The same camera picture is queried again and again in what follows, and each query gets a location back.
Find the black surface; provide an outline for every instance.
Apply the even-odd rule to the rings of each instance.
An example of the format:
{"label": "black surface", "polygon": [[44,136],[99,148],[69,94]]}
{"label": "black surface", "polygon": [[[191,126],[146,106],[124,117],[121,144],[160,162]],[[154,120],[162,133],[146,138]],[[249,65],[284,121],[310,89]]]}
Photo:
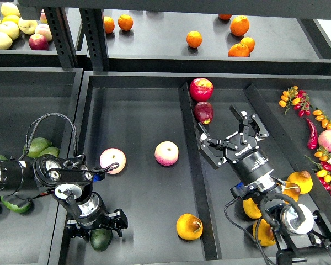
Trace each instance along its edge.
{"label": "black surface", "polygon": [[[28,126],[45,113],[73,120],[82,70],[0,68],[0,154],[18,158]],[[35,137],[46,137],[66,157],[71,130],[63,120],[48,118]],[[25,214],[0,210],[0,264],[47,264],[57,213],[50,196],[34,201]]]}
{"label": "black surface", "polygon": [[258,2],[253,0],[242,0],[240,2],[227,1],[157,1],[148,0],[132,1],[105,1],[98,0],[92,3],[83,0],[20,0],[23,6],[43,6],[49,4],[54,7],[82,7],[82,8],[111,8],[111,9],[130,9],[147,11],[171,11],[189,13],[210,13],[210,14],[234,14],[244,13],[247,15],[261,15],[272,17],[293,17],[293,18],[316,18],[331,19],[331,0],[283,0],[271,2]]}

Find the black cable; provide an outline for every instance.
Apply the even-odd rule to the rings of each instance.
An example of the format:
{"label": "black cable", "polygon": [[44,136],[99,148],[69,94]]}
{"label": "black cable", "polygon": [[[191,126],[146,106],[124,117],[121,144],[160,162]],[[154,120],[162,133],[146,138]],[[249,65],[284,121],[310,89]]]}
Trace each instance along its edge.
{"label": "black cable", "polygon": [[236,197],[233,200],[231,200],[229,203],[226,204],[225,208],[224,208],[224,212],[225,212],[225,216],[228,219],[228,221],[234,225],[235,227],[239,228],[240,230],[242,230],[247,236],[249,236],[249,238],[254,242],[254,244],[256,245],[256,247],[259,249],[261,255],[264,258],[264,261],[266,263],[266,265],[276,265],[272,260],[269,259],[269,257],[265,254],[265,252],[263,251],[260,243],[258,241],[256,241],[256,239],[252,236],[252,234],[250,234],[250,232],[248,232],[245,228],[241,227],[240,225],[236,224],[228,215],[227,213],[227,209],[233,205],[239,198]]}
{"label": "black cable", "polygon": [[[44,114],[42,117],[36,119],[34,122],[32,122],[29,125],[28,130],[27,130],[27,133],[26,133],[26,144],[25,144],[26,148],[24,150],[24,153],[20,156],[20,158],[18,160],[21,160],[22,158],[24,158],[28,154],[29,148],[31,147],[31,144],[32,144],[32,141],[33,141],[33,137],[34,137],[34,134],[35,134],[35,132],[37,130],[38,125],[44,119],[46,119],[46,118],[48,118],[50,116],[59,116],[60,118],[66,119],[70,123],[71,128],[72,128],[73,155],[74,155],[74,157],[77,156],[77,133],[76,133],[76,127],[75,127],[74,123],[72,123],[68,117],[66,117],[65,115],[63,115],[61,113],[47,113],[47,114]],[[28,139],[29,131],[30,131],[30,129],[31,129],[31,127],[33,125],[34,125],[34,127],[32,129],[32,132],[30,134],[30,137]]]}

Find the yellow cherry tomato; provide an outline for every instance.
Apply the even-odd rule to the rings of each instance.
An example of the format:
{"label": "yellow cherry tomato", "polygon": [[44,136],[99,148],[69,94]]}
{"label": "yellow cherry tomato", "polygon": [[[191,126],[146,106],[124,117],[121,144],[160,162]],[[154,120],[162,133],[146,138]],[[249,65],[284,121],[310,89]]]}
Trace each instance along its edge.
{"label": "yellow cherry tomato", "polygon": [[319,115],[315,119],[318,120],[318,121],[322,121],[323,119],[325,119],[325,116],[324,115]]}
{"label": "yellow cherry tomato", "polygon": [[327,119],[323,119],[323,120],[321,121],[321,127],[322,127],[322,128],[326,128],[326,126],[327,126],[328,123],[329,123],[329,121],[328,121]]}
{"label": "yellow cherry tomato", "polygon": [[327,175],[327,170],[320,170],[316,173],[316,176],[318,176],[319,178],[325,177]]}
{"label": "yellow cherry tomato", "polygon": [[280,101],[278,102],[278,104],[280,104],[281,107],[285,107],[285,106],[287,106],[287,103],[284,102],[283,100],[280,100]]}
{"label": "yellow cherry tomato", "polygon": [[331,181],[331,175],[326,175],[326,176],[324,177],[324,181],[325,181],[326,183],[329,183],[329,182]]}
{"label": "yellow cherry tomato", "polygon": [[286,101],[286,102],[289,100],[288,97],[285,96],[285,95],[282,95],[282,96],[281,96],[281,99],[282,99],[283,101]]}
{"label": "yellow cherry tomato", "polygon": [[313,115],[314,116],[320,116],[322,114],[322,111],[321,110],[314,110],[313,111]]}
{"label": "yellow cherry tomato", "polygon": [[292,101],[292,105],[296,105],[296,104],[298,104],[300,102],[300,98],[295,98],[295,99],[293,99],[293,101]]}
{"label": "yellow cherry tomato", "polygon": [[326,162],[329,160],[328,156],[322,156],[322,157],[319,157],[319,160],[320,161],[323,161],[323,162]]}

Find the shelf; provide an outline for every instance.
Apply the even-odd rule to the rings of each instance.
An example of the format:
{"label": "shelf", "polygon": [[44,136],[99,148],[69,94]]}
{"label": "shelf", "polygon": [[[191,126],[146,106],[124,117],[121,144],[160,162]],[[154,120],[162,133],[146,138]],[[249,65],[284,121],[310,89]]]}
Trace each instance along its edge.
{"label": "shelf", "polygon": [[[46,113],[74,119],[81,69],[0,67],[0,155],[22,154],[29,125]],[[48,118],[35,137],[45,137],[66,157],[71,129],[64,120]],[[51,196],[34,200],[25,214],[1,205],[0,264],[47,264],[58,203]]]}
{"label": "shelf", "polygon": [[[85,57],[87,54],[87,46],[81,45],[82,41],[80,34],[82,28],[81,17],[78,8],[66,8],[66,16],[70,26],[71,37],[75,48],[81,47],[76,50],[76,55]],[[13,44],[8,50],[0,50],[0,66],[14,66],[14,67],[61,67],[58,54],[51,40],[49,42],[49,51],[33,51],[28,40],[30,35],[24,34],[20,31],[20,36],[13,41]]]}
{"label": "shelf", "polygon": [[[255,84],[259,93],[268,91],[271,101],[277,102],[271,92],[281,93],[294,84],[311,88],[331,87],[331,77],[203,76],[215,86],[210,99],[215,109],[215,118],[209,125],[210,134],[223,139],[238,129],[238,121],[228,108],[231,104],[248,113],[258,113],[269,132],[273,132],[268,139],[260,142],[260,147],[275,169],[273,176],[286,180],[297,165],[282,148],[281,139],[275,131],[277,129],[266,122],[273,116],[271,113],[263,114],[256,105],[252,105],[257,97],[251,98],[247,88]],[[127,167],[124,171],[119,176],[109,176],[97,182],[95,190],[101,194],[108,210],[123,209],[130,226],[124,231],[125,237],[118,238],[114,234],[106,251],[95,252],[83,239],[61,235],[66,212],[59,210],[51,257],[56,259],[60,255],[60,262],[66,264],[99,264],[106,259],[113,264],[129,265],[162,262],[228,265],[247,264],[249,259],[253,264],[263,263],[250,239],[230,224],[223,213],[225,204],[233,199],[229,189],[239,183],[238,177],[229,165],[212,169],[199,156],[196,142],[191,141],[194,124],[193,130],[189,127],[185,129],[189,120],[192,123],[192,118],[184,111],[178,92],[195,77],[198,76],[192,73],[85,72],[76,120],[80,133],[79,151],[87,155],[89,167],[97,166],[99,155],[109,147],[120,148],[126,154]],[[179,161],[170,168],[160,166],[153,156],[156,145],[164,140],[174,141],[180,151]],[[295,142],[283,144],[290,147]],[[194,154],[199,156],[199,163]],[[304,160],[299,152],[295,156]],[[311,171],[307,163],[300,166]],[[200,171],[194,170],[196,167],[200,167]],[[199,176],[203,176],[202,183],[198,181]],[[328,209],[326,214],[331,222],[331,197],[317,177],[312,176],[313,191],[301,195],[300,202],[311,211]],[[204,230],[201,240],[185,243],[176,235],[176,220],[186,212],[205,216],[204,205],[209,211],[209,218],[202,221],[204,227],[210,228]],[[235,223],[246,229],[253,224],[253,220],[245,216],[240,202],[231,207],[228,214]],[[162,227],[158,226],[160,220],[165,223]],[[306,236],[294,237],[294,242],[298,247],[309,245]],[[275,247],[265,249],[270,257],[275,257],[276,251]],[[213,259],[219,260],[206,258],[209,253],[217,254],[217,258]]]}

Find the cherry tomato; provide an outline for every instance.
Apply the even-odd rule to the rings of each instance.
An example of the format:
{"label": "cherry tomato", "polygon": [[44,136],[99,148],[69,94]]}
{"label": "cherry tomato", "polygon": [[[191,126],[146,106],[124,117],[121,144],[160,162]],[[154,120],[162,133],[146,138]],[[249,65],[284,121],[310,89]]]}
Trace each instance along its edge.
{"label": "cherry tomato", "polygon": [[328,158],[328,156],[322,156],[322,157],[319,157],[319,160],[326,162],[329,160],[329,158]]}
{"label": "cherry tomato", "polygon": [[323,152],[316,152],[314,154],[315,157],[322,157],[322,155],[323,155]]}
{"label": "cherry tomato", "polygon": [[287,101],[289,100],[288,97],[285,96],[285,95],[282,95],[282,96],[281,96],[281,99],[282,99],[283,101],[285,101],[285,102],[287,102]]}
{"label": "cherry tomato", "polygon": [[318,120],[318,121],[322,121],[323,119],[325,119],[325,116],[324,115],[319,115],[315,119]]}
{"label": "cherry tomato", "polygon": [[314,116],[320,116],[320,115],[322,115],[322,111],[321,110],[314,110],[313,115]]}
{"label": "cherry tomato", "polygon": [[321,127],[322,127],[322,128],[326,128],[326,126],[327,126],[328,123],[329,123],[329,121],[328,121],[327,119],[323,119],[323,120],[321,121]]}
{"label": "cherry tomato", "polygon": [[325,177],[327,175],[327,170],[320,170],[316,173],[316,176],[318,176],[319,178]]}
{"label": "cherry tomato", "polygon": [[285,106],[287,106],[287,103],[284,102],[283,100],[280,100],[280,101],[278,102],[278,104],[280,104],[281,107],[285,107]]}
{"label": "cherry tomato", "polygon": [[296,104],[298,104],[300,102],[300,98],[295,98],[295,99],[293,99],[293,101],[292,101],[292,105],[296,105]]}

